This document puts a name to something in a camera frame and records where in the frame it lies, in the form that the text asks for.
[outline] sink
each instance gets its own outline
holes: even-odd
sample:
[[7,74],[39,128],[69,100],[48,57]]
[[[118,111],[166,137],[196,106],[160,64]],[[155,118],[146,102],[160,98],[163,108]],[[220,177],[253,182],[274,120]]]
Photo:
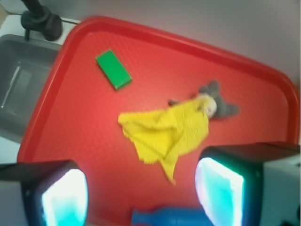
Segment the sink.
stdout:
[[0,37],[0,136],[21,143],[61,48],[17,35]]

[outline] green sponge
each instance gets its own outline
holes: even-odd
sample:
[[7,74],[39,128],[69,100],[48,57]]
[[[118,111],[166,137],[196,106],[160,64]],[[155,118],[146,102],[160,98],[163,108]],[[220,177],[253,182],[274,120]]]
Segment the green sponge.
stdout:
[[119,89],[132,81],[131,76],[128,74],[112,50],[109,50],[98,56],[96,61],[115,89]]

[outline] black faucet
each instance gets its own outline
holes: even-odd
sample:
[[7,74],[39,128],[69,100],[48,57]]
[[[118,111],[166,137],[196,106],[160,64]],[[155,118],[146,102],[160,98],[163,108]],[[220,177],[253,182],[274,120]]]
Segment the black faucet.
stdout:
[[25,29],[25,40],[29,40],[30,30],[41,32],[46,40],[57,40],[62,34],[62,20],[59,15],[52,14],[38,0],[21,0],[29,11],[21,17],[21,25]]

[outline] blue object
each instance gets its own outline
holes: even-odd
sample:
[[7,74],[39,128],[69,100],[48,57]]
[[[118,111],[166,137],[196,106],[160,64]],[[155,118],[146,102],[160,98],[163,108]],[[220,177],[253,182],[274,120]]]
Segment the blue object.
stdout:
[[154,212],[133,211],[132,225],[213,226],[202,209],[162,208]]

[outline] yellow towel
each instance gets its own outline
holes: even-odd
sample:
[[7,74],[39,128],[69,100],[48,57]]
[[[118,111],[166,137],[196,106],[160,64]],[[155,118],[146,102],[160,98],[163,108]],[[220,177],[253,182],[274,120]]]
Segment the yellow towel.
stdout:
[[118,122],[144,164],[160,162],[168,179],[178,157],[195,150],[208,134],[208,117],[200,108],[208,99],[196,98],[167,110],[122,113]]

